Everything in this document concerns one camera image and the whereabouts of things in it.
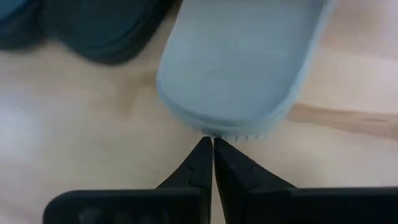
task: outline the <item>wooden floor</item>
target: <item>wooden floor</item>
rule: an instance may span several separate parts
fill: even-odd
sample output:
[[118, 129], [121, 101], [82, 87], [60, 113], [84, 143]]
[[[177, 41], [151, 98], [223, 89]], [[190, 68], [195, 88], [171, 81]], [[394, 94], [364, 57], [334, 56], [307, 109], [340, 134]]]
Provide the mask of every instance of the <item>wooden floor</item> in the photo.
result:
[[[201, 133], [154, 86], [177, 11], [120, 67], [53, 41], [0, 53], [0, 223], [40, 223], [68, 190], [155, 187], [185, 159]], [[397, 0], [338, 1], [289, 117], [234, 145], [299, 187], [398, 186], [397, 21]], [[224, 223], [216, 192], [212, 219]]]

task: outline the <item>light wood surface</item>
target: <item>light wood surface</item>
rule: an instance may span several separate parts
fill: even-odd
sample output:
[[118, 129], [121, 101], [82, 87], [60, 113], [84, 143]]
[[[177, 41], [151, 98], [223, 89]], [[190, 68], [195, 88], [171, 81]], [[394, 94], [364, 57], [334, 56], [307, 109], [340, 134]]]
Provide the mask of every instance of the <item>light wood surface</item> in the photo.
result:
[[[156, 187], [201, 133], [157, 98], [178, 7], [138, 58], [105, 67], [47, 42], [0, 53], [0, 223], [40, 223], [75, 189]], [[233, 144], [299, 187], [398, 185], [398, 1], [340, 0], [297, 105]], [[214, 186], [213, 223], [224, 223]]]

